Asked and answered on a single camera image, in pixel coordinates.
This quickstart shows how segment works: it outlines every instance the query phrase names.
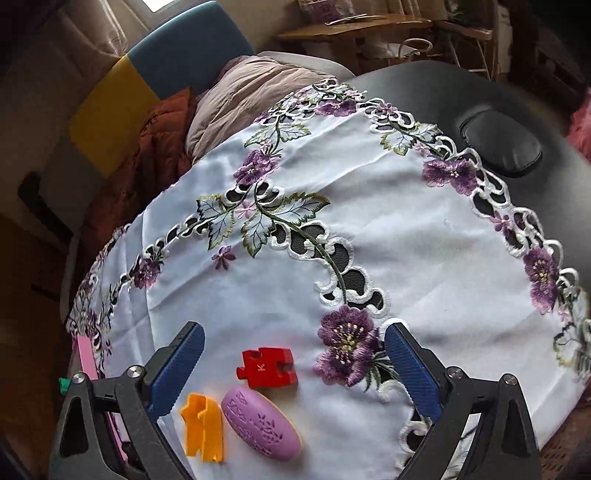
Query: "floor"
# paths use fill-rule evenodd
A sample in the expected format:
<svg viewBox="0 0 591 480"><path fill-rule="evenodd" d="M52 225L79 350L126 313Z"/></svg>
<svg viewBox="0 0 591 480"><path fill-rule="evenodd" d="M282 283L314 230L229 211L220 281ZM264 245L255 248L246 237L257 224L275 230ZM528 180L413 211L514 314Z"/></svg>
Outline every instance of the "floor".
<svg viewBox="0 0 591 480"><path fill-rule="evenodd" d="M60 408L56 361L69 348L58 301L65 257L2 216L0 231L0 432L38 478Z"/></svg>

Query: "pink fluffy fabric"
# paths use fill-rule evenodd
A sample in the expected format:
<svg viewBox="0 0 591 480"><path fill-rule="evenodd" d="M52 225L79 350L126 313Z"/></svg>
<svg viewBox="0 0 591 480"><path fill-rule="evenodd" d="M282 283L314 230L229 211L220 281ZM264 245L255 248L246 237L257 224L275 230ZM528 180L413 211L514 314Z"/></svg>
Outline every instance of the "pink fluffy fabric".
<svg viewBox="0 0 591 480"><path fill-rule="evenodd" d="M591 89L587 91L583 106L573 114L573 123L566 138L591 162Z"/></svg>

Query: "purple embroidered flower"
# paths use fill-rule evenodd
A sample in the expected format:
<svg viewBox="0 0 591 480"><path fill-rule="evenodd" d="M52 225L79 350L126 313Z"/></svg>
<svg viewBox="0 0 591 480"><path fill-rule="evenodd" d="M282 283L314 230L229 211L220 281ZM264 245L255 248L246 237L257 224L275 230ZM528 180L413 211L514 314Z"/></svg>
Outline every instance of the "purple embroidered flower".
<svg viewBox="0 0 591 480"><path fill-rule="evenodd" d="M261 150L253 150L238 170L234 172L234 178L241 185L252 185L274 172L278 165L275 160L279 156L270 157Z"/></svg>
<svg viewBox="0 0 591 480"><path fill-rule="evenodd" d="M505 238L508 239L511 231L513 230L513 222L509 218L509 215L503 215L499 212L495 212L495 216L489 217L489 220L495 224L495 230L497 232L502 232L505 235Z"/></svg>
<svg viewBox="0 0 591 480"><path fill-rule="evenodd" d="M414 149L424 158L424 157L432 157L431 149L426 146L423 142L418 142Z"/></svg>
<svg viewBox="0 0 591 480"><path fill-rule="evenodd" d="M244 200L239 207L236 207L234 212L236 212L237 217L240 218L250 218L253 212L256 211L255 203L248 203Z"/></svg>
<svg viewBox="0 0 591 480"><path fill-rule="evenodd" d="M236 260L236 255L232 253L232 247L221 247L219 252L212 257L212 260L216 263L216 270L219 270L220 267L227 270L228 261Z"/></svg>
<svg viewBox="0 0 591 480"><path fill-rule="evenodd" d="M151 258L142 258L139 261L138 271L134 275L136 288L151 288L160 275L160 264Z"/></svg>
<svg viewBox="0 0 591 480"><path fill-rule="evenodd" d="M573 321L573 318L570 314L570 308L566 303L563 303L560 307L558 307L558 316L563 323L570 323Z"/></svg>
<svg viewBox="0 0 591 480"><path fill-rule="evenodd" d="M328 348L316 359L314 373L327 385L352 387L361 382L378 338L367 312L344 305L327 313L322 317L318 336Z"/></svg>
<svg viewBox="0 0 591 480"><path fill-rule="evenodd" d="M264 112L255 118L255 123L262 122L263 120L267 120L268 118L271 118L271 113Z"/></svg>
<svg viewBox="0 0 591 480"><path fill-rule="evenodd" d="M268 151L270 148L273 147L273 140L271 140L270 138L266 138L260 143L260 146L261 149Z"/></svg>
<svg viewBox="0 0 591 480"><path fill-rule="evenodd" d="M327 102L314 110L316 115L349 116L357 111L355 100L345 100L341 103Z"/></svg>
<svg viewBox="0 0 591 480"><path fill-rule="evenodd" d="M392 106L391 103L380 103L375 108L375 112L379 115L393 115L398 112L398 108Z"/></svg>
<svg viewBox="0 0 591 480"><path fill-rule="evenodd" d="M423 166L423 180L430 187L450 183L461 195L470 195L478 186L476 171L468 160L430 160Z"/></svg>
<svg viewBox="0 0 591 480"><path fill-rule="evenodd" d="M531 302L543 315L551 312L558 293L558 266L552 256L540 247L532 248L523 257L525 273L531 281Z"/></svg>
<svg viewBox="0 0 591 480"><path fill-rule="evenodd" d="M300 106L310 101L310 91L308 89L300 90L296 92L292 97L292 106Z"/></svg>
<svg viewBox="0 0 591 480"><path fill-rule="evenodd" d="M313 88L312 86L309 86L309 87L306 87L306 88L302 88L302 90L298 90L298 91L295 93L295 95L294 95L294 96L295 96L296 98L304 98L304 97L307 97L307 96L308 96L308 94L309 94L309 93L310 93L312 90L314 90L314 88Z"/></svg>

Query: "purple soap bar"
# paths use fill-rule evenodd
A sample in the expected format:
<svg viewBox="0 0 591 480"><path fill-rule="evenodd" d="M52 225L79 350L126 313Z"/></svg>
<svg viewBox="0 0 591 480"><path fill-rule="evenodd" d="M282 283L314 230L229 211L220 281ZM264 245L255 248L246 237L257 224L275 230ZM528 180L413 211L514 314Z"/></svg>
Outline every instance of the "purple soap bar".
<svg viewBox="0 0 591 480"><path fill-rule="evenodd" d="M232 388L222 400L222 412L238 436L260 454L286 462L301 452L296 429L259 392L242 385Z"/></svg>

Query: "white tablecloth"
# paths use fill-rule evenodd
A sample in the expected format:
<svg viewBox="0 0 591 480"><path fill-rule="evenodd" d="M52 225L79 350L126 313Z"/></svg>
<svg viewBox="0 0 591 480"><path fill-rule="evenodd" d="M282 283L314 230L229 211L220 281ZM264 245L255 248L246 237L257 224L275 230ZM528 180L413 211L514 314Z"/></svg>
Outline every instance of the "white tablecloth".
<svg viewBox="0 0 591 480"><path fill-rule="evenodd" d="M365 328L342 338L331 332L350 323L345 301ZM217 147L117 232L69 328L94 339L111 377L188 320L203 325L205 352L159 421L199 480L382 480L411 455L406 435L426 430L404 389L382 384L395 365L378 328L393 317L444 365L515 374L540 445L584 389L584 294L535 213L436 126L328 80ZM221 401L241 352L262 346L294 355L297 388L270 396L304 453L270 460L225 423L223 464L185 457L187 394Z"/></svg>

